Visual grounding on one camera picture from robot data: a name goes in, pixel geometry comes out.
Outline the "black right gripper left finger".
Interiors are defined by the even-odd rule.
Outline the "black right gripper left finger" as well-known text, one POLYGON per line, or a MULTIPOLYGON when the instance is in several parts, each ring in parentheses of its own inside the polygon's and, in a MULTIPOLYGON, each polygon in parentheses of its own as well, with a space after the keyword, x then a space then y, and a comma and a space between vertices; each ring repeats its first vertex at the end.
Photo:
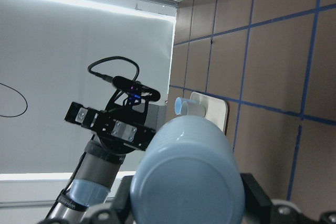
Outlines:
POLYGON ((134 223, 130 187, 132 176, 124 176, 109 207, 101 205, 88 216, 57 201, 55 208, 40 223, 134 223))

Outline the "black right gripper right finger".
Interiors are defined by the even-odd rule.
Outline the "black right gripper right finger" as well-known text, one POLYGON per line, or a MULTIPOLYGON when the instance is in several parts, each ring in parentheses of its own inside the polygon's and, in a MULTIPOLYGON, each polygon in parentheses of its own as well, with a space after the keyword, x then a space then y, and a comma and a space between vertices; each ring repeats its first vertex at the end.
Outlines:
POLYGON ((311 219, 290 201, 270 199, 252 174, 240 176, 245 190, 242 223, 335 223, 335 211, 323 212, 318 220, 311 219))

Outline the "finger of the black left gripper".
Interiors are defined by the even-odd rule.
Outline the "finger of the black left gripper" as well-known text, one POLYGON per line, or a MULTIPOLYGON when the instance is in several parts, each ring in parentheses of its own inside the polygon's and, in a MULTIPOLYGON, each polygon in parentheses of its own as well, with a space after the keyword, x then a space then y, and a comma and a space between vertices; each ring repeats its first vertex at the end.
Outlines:
POLYGON ((66 113, 65 121, 92 130, 97 116, 97 110, 85 108, 82 104, 72 102, 66 113))

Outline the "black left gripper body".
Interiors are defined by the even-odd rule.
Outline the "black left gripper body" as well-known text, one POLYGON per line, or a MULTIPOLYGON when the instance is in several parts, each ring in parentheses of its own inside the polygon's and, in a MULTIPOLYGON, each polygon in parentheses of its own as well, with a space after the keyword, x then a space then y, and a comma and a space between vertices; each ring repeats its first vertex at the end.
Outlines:
POLYGON ((116 155, 144 151, 163 124, 161 108, 151 102, 117 89, 93 126, 103 148, 116 155))

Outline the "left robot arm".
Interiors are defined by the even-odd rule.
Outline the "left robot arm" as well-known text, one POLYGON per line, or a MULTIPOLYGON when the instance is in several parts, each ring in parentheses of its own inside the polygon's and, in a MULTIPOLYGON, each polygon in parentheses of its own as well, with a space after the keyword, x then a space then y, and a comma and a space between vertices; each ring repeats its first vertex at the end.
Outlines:
POLYGON ((145 151, 153 139, 156 131, 145 121, 149 103, 158 101, 160 93, 139 83, 117 90, 127 94, 123 104, 114 103, 114 94, 102 111, 71 103, 65 120, 89 129, 93 136, 45 223, 79 223, 90 207, 105 202, 125 156, 145 151))

